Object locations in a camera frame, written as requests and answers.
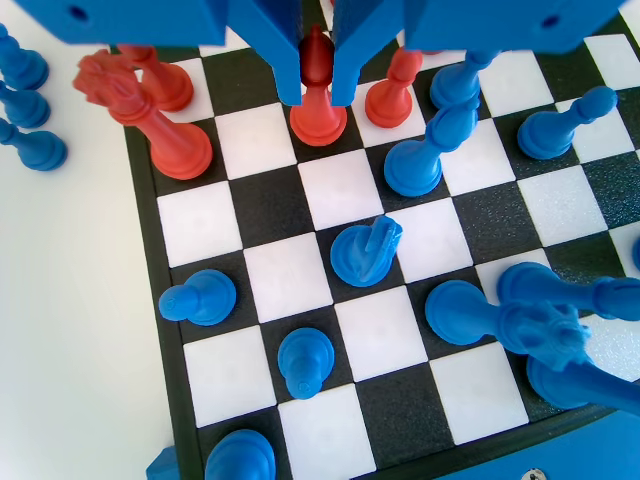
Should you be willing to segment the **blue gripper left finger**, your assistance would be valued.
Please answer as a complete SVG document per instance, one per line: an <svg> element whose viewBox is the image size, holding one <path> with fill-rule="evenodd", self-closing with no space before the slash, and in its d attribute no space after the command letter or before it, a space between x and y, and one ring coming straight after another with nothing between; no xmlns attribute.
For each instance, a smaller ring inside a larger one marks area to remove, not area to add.
<svg viewBox="0 0 640 480"><path fill-rule="evenodd" d="M272 68L280 100L302 103L300 1L230 1L228 25Z"/></svg>

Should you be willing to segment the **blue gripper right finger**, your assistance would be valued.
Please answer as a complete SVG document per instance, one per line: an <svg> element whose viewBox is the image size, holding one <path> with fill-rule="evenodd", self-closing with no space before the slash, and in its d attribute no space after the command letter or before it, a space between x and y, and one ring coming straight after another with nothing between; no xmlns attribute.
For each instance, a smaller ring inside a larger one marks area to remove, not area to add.
<svg viewBox="0 0 640 480"><path fill-rule="evenodd" d="M332 105L349 106L362 67L403 28L404 1L340 0L334 5Z"/></svg>

